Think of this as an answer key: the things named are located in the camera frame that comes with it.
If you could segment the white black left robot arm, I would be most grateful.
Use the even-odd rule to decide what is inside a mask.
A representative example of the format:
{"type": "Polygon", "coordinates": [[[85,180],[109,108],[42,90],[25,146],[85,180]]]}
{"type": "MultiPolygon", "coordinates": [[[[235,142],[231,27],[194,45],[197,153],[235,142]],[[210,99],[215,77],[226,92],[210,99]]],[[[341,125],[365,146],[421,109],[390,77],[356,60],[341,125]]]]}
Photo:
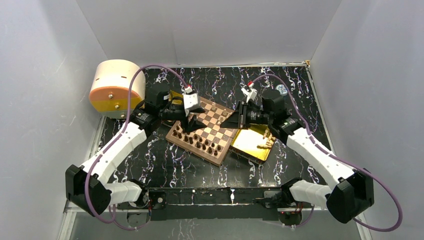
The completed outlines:
{"type": "Polygon", "coordinates": [[[72,164],[67,168],[66,199],[97,218],[107,208],[122,203],[132,203],[137,208],[149,206],[151,199],[145,184],[135,179],[110,183],[112,173],[163,121],[179,121],[183,132],[191,133],[206,125],[190,115],[204,112],[195,91],[186,89],[182,96],[171,96],[169,90],[160,90],[147,96],[101,150],[80,166],[72,164]]]}

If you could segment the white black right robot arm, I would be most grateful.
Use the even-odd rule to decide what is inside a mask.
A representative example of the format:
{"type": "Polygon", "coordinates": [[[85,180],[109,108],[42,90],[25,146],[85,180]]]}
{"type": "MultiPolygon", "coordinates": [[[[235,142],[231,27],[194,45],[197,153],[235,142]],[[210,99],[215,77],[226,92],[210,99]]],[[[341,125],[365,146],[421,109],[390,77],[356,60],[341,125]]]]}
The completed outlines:
{"type": "Polygon", "coordinates": [[[261,103],[258,106],[251,99],[239,101],[220,127],[247,130],[253,125],[266,125],[273,137],[303,157],[326,182],[321,185],[294,178],[283,184],[271,200],[288,207],[300,202],[323,207],[343,224],[375,203],[372,178],[333,159],[325,146],[312,142],[305,123],[299,115],[289,113],[278,90],[269,90],[261,103]]]}

